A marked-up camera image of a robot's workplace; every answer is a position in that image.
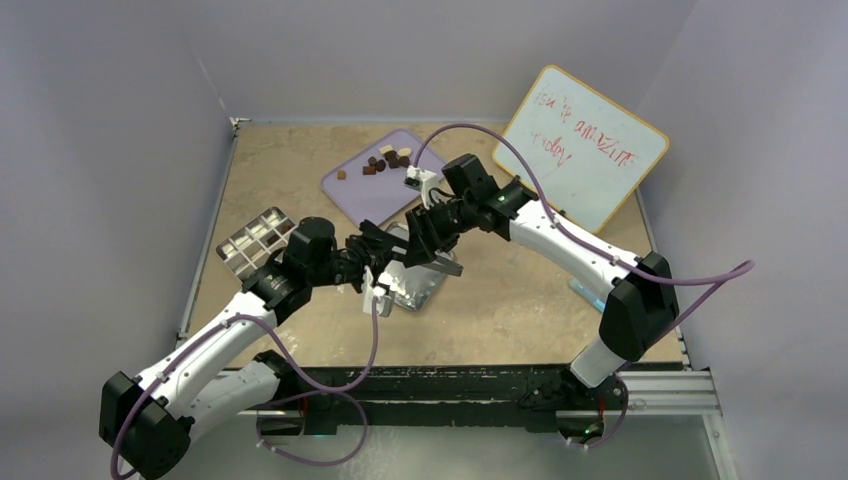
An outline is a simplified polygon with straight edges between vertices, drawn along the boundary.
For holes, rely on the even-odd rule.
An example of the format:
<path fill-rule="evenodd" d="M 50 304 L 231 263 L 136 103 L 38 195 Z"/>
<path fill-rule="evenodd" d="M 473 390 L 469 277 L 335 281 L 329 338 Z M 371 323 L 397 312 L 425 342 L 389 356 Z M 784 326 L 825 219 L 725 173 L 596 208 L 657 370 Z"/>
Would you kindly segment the pink divided chocolate tin box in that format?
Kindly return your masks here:
<path fill-rule="evenodd" d="M 247 279 L 270 255 L 286 246 L 294 220 L 278 207 L 269 207 L 219 243 L 215 252 L 239 280 Z"/>

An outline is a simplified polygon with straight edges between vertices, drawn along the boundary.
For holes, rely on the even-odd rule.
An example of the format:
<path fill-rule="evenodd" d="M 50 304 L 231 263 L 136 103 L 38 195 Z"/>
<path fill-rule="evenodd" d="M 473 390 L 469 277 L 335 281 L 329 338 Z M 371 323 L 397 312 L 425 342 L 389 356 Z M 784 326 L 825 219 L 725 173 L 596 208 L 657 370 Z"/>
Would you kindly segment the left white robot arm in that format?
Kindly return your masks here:
<path fill-rule="evenodd" d="M 195 336 L 137 375 L 114 374 L 102 389 L 99 420 L 100 437 L 111 449 L 111 476 L 123 478 L 120 465 L 127 462 L 131 474 L 158 479 L 228 416 L 266 403 L 289 407 L 298 382 L 288 373 L 311 396 L 349 397 L 351 383 L 333 386 L 313 378 L 285 348 L 251 362 L 231 380 L 217 383 L 216 376 L 253 342 L 273 337 L 318 287 L 348 284 L 362 295 L 372 319 L 385 316 L 395 292 L 390 264 L 436 263 L 460 236 L 457 225 L 421 212 L 408 214 L 407 228 L 398 237 L 365 221 L 338 243 L 329 220 L 307 217 Z"/>

